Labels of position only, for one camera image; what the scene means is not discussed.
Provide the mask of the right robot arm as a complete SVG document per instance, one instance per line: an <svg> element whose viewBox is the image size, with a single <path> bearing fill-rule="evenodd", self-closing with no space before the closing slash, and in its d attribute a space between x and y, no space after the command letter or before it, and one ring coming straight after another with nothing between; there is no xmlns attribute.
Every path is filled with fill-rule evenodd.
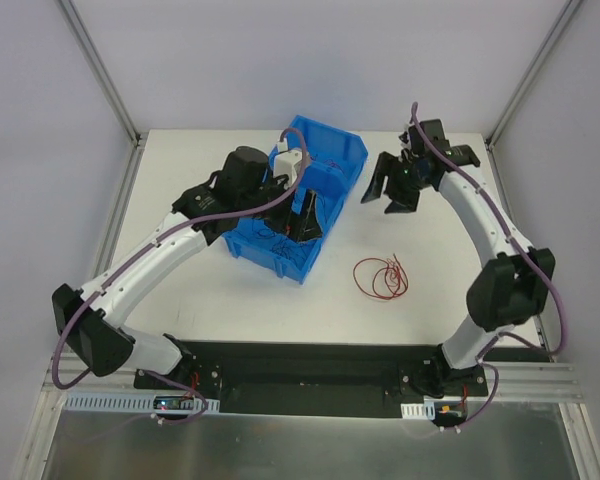
<svg viewBox="0 0 600 480"><path fill-rule="evenodd" d="M410 376L414 390L440 398L461 388L498 340L544 310L555 257L517 230L489 192L474 150L451 145L440 120L413 122L400 140L400 154L379 154L363 202L386 195L386 213L408 214L423 190L435 190L460 219L481 263L466 294L466 318Z"/></svg>

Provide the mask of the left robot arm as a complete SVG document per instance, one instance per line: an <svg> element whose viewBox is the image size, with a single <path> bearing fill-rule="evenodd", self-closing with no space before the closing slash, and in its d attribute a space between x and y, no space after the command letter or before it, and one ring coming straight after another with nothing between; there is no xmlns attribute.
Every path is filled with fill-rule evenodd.
<svg viewBox="0 0 600 480"><path fill-rule="evenodd" d="M171 334L128 327L129 315L176 267L235 229L242 218L261 219L295 241L321 237L313 193L306 193L301 212L292 209L310 162L306 150L285 142L279 142L273 158L249 146L231 151L223 167L185 190L129 254L80 288L62 284L53 292L61 345L69 346L97 377L129 367L156 372L168 388L184 387L191 377L191 353Z"/></svg>

